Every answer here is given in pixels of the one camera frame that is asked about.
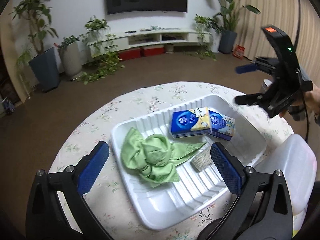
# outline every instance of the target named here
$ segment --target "brown carpet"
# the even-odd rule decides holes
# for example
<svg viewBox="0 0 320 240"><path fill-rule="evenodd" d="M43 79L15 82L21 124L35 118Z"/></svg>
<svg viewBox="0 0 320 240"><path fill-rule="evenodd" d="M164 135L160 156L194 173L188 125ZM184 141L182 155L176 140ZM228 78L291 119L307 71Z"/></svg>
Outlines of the brown carpet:
<svg viewBox="0 0 320 240"><path fill-rule="evenodd" d="M0 119L1 209L17 229L25 233L29 190L37 170L49 170L69 134L87 116L119 95L176 81L198 81L223 85L244 93L258 92L269 76L262 72L237 75L234 67L246 64L231 55L217 55L217 61L200 60L183 53L128 60L125 68L84 86L62 81L46 94L35 93L11 116ZM287 121L305 136L305 123Z"/></svg>

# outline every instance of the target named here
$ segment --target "orange label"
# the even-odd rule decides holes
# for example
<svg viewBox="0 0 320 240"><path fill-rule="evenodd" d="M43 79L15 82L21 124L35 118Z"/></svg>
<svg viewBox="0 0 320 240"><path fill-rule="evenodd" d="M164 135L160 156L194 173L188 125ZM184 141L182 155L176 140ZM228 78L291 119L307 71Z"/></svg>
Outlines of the orange label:
<svg viewBox="0 0 320 240"><path fill-rule="evenodd" d="M271 32L271 33L275 33L276 32L276 30L274 28L271 28L271 27L266 28L266 30L268 32Z"/></svg>

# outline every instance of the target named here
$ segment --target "round table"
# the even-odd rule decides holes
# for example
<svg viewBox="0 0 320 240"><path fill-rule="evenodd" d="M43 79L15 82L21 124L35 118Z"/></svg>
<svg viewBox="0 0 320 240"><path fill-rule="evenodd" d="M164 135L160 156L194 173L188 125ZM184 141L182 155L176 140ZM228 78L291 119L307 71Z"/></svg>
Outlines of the round table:
<svg viewBox="0 0 320 240"><path fill-rule="evenodd" d="M139 117L160 109L189 101L210 93L218 94L240 112L266 139L267 157L293 130L285 119L276 116L269 119L258 106L237 106L234 97L243 93L219 85L198 82L175 82L142 88L115 98L88 118L69 136L49 172L62 171L91 152L99 141L110 146L109 158L101 170L91 191L84 199L100 223L114 239L196 239L199 232L212 220L222 217L229 208L231 194L228 192L214 204L195 216L163 231L152 231L139 221L117 169L112 152L110 134L112 128L123 121ZM58 193L61 205L72 228L80 231L66 205L62 193ZM294 228L300 229L304 215L294 217Z"/></svg>

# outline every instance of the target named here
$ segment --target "blue gripper pad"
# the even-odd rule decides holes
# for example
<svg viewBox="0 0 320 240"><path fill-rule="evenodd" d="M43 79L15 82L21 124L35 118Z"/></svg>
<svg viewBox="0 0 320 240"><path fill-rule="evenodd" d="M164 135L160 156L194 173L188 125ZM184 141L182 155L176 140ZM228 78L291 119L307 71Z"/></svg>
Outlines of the blue gripper pad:
<svg viewBox="0 0 320 240"><path fill-rule="evenodd" d="M231 194L239 196L245 182L241 162L231 156L220 142L212 144L210 155Z"/></svg>
<svg viewBox="0 0 320 240"><path fill-rule="evenodd" d="M79 161L76 167L80 166L79 168L81 169L85 165L77 181L77 191L81 196L91 190L108 157L109 146L106 142L100 141L89 155L84 156Z"/></svg>

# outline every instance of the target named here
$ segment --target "tv stand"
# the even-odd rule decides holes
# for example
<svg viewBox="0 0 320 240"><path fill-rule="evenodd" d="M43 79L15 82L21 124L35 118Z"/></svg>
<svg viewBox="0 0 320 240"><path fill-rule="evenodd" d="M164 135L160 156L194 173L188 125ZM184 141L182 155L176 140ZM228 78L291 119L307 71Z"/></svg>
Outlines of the tv stand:
<svg viewBox="0 0 320 240"><path fill-rule="evenodd" d="M204 43L210 43L211 34L204 33ZM181 28L175 30L136 31L135 33L115 33L114 37L89 42L88 46L92 58L105 54L106 48L114 51L138 48L148 45L180 44L199 45L201 38L196 30Z"/></svg>

